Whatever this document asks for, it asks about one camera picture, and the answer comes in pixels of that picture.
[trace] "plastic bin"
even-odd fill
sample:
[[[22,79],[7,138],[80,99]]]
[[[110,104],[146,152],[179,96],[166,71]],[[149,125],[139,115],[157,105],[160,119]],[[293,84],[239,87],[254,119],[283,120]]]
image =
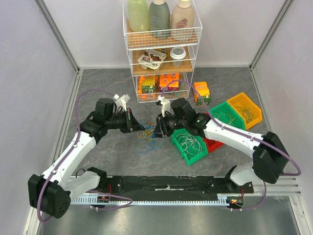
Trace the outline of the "plastic bin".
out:
[[[202,138],[202,139],[204,140],[206,147],[207,147],[207,151],[209,153],[212,153],[215,149],[218,149],[219,147],[223,145],[223,143],[219,141],[209,140],[206,138]]]
[[[183,139],[182,138],[180,139],[179,135],[182,133],[188,133],[189,134],[189,132],[186,129],[180,129],[180,130],[174,131],[174,133],[171,135],[172,144],[176,146],[176,148],[178,149],[178,151],[181,154],[181,158],[185,158],[188,165],[195,163],[199,159],[201,159],[201,158],[203,158],[209,154],[207,147],[206,147],[206,144],[200,136],[194,136],[194,138],[196,138],[196,140],[200,143],[202,151],[199,154],[197,154],[198,153],[197,149],[199,149],[199,145],[198,145],[198,143],[195,143],[195,145],[194,145],[195,147],[193,147],[193,146],[188,147],[189,153],[185,152],[180,145],[183,142]]]
[[[244,120],[246,130],[262,121],[262,110],[243,92],[227,100]]]
[[[242,117],[226,101],[210,110],[213,117],[225,124],[245,130],[246,125]]]

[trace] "gray floor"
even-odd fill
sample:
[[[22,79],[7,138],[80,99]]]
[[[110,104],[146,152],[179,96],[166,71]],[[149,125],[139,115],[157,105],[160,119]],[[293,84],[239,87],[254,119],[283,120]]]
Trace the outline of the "gray floor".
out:
[[[247,206],[257,198],[245,199]],[[131,206],[115,211],[73,205],[38,235],[300,235],[288,197],[267,198],[256,210],[224,207]]]
[[[260,102],[248,68],[197,68],[195,81],[206,81],[211,92],[209,108],[227,99],[245,92],[257,105]],[[155,123],[160,108],[154,102],[138,103],[133,86],[130,69],[84,70],[79,94],[89,89],[105,89],[113,93],[128,94],[131,100],[128,107],[142,124]],[[79,120],[83,121],[94,110],[97,100],[108,97],[101,92],[91,92],[81,98],[78,105]],[[194,105],[191,93],[189,102],[198,112],[203,107]],[[250,129],[252,132],[266,133],[265,121]],[[74,116],[67,133],[66,146],[76,132]],[[171,138],[163,140],[159,149],[146,154],[138,151],[147,150],[138,141],[136,133],[122,134],[119,130],[110,130],[99,144],[83,159],[78,168],[91,166],[107,171],[109,175],[225,175],[234,165],[249,161],[249,157],[229,146],[222,146],[215,152],[188,166],[180,157],[177,149],[171,144]]]

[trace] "robotic arm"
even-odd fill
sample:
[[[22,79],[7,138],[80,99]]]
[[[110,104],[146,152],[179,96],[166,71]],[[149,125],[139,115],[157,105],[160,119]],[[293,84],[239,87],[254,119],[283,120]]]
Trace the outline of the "robotic arm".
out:
[[[194,136],[220,141],[232,146],[252,158],[252,161],[243,166],[234,166],[228,172],[228,187],[231,190],[242,186],[247,182],[261,179],[265,182],[275,184],[278,177],[283,173],[288,160],[281,154],[270,149],[266,145],[253,140],[253,137],[261,139],[287,154],[286,149],[279,140],[278,136],[272,132],[266,135],[254,134],[229,126],[218,121],[219,127],[208,114],[196,113],[189,102],[184,98],[176,99],[171,107],[174,114],[169,113],[170,104],[164,97],[158,98],[158,105],[162,107],[162,114],[156,118],[155,135],[159,138],[168,137],[175,130],[185,128]],[[237,132],[246,133],[252,136],[250,139],[237,133],[226,130],[224,127],[230,127]]]
[[[80,124],[81,132],[78,143],[73,145],[78,135],[76,133],[71,144],[52,166],[44,171],[41,176],[34,174],[30,177],[28,193],[32,207],[37,208],[40,191],[51,173],[53,176],[50,178],[41,200],[41,211],[55,218],[62,217],[68,210],[70,202],[83,193],[94,188],[107,186],[106,172],[95,167],[89,168],[76,179],[70,180],[70,177],[82,159],[108,133],[108,130],[120,129],[122,133],[144,130],[144,127],[134,118],[130,108],[126,108],[129,96],[116,97],[115,100],[114,102],[108,98],[99,99],[95,111],[91,112],[86,120]],[[54,170],[72,146],[74,149],[60,167]]]

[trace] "plastic bottle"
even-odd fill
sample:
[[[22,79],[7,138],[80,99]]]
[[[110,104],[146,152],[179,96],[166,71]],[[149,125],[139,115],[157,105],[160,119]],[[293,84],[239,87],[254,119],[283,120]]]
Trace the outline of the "plastic bottle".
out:
[[[179,0],[172,13],[172,29],[192,28],[194,23],[195,10],[191,5],[191,0]],[[172,37],[178,41],[188,41],[192,35],[192,29],[172,31]]]
[[[167,30],[170,29],[170,8],[166,0],[153,0],[149,7],[150,30]],[[153,35],[157,38],[167,38],[169,31],[156,32]]]
[[[134,32],[149,31],[149,10],[146,0],[128,0],[129,23]]]

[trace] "green tray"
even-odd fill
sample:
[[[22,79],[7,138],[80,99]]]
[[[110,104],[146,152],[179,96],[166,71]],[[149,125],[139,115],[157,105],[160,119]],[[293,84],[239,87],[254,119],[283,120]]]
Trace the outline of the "green tray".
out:
[[[180,130],[174,131],[174,133],[171,135],[172,144],[176,146],[176,148],[178,149],[178,151],[181,154],[181,158],[185,158],[188,165],[195,163],[199,159],[201,159],[201,158],[203,158],[209,154],[209,152],[207,151],[206,144],[200,136],[194,136],[194,137],[200,143],[200,145],[202,147],[202,152],[200,152],[197,155],[193,155],[193,154],[196,154],[198,152],[198,150],[195,150],[192,146],[190,146],[190,147],[188,147],[188,152],[191,154],[186,153],[180,145],[180,143],[182,142],[182,139],[180,140],[180,143],[178,142],[178,140],[180,138],[179,134],[182,134],[182,133],[189,133],[189,132],[186,129],[180,129]],[[195,144],[195,147],[199,149],[199,145],[197,143]]]
[[[246,130],[245,121],[227,102],[215,106],[210,113],[225,124]]]

